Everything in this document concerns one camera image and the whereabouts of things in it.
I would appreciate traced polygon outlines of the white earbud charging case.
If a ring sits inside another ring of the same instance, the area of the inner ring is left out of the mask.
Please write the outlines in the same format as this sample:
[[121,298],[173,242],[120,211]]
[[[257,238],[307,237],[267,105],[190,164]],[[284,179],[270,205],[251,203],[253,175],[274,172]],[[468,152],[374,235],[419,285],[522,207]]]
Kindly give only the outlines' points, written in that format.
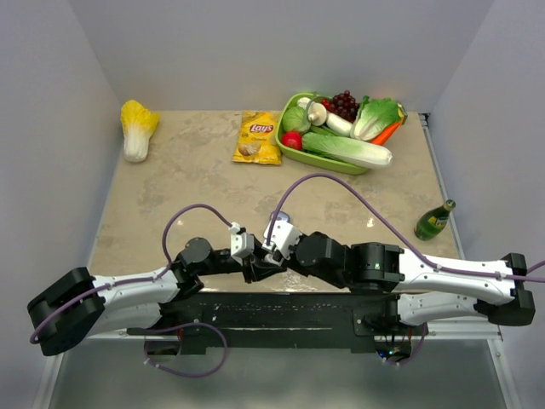
[[264,262],[267,262],[267,263],[270,263],[270,264],[278,265],[278,261],[274,259],[274,255],[273,255],[273,254],[266,254],[266,255],[263,257],[263,261],[264,261]]

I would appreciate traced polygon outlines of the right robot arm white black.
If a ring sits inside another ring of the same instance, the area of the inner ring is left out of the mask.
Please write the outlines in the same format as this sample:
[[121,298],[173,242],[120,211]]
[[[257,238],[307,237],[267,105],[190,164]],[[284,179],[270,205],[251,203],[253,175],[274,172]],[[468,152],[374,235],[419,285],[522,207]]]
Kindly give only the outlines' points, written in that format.
[[379,314],[381,328],[397,335],[432,320],[482,316],[490,323],[526,326],[534,318],[533,295],[524,288],[525,259],[510,253],[491,262],[428,257],[396,245],[342,245],[327,235],[276,229],[264,244],[269,259],[358,294],[397,292],[397,305]]

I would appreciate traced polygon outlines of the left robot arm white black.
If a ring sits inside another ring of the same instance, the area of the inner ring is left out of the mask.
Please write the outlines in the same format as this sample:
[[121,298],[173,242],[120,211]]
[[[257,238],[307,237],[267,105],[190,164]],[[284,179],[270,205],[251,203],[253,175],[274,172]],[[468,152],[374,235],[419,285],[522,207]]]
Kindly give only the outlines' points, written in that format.
[[27,305],[34,331],[31,342],[46,356],[74,348],[86,337],[122,328],[167,334],[176,313],[163,304],[187,299],[203,289],[201,276],[241,273],[248,282],[283,272],[287,245],[260,243],[251,234],[235,234],[228,249],[215,250],[194,238],[165,268],[120,278],[93,276],[74,268]]

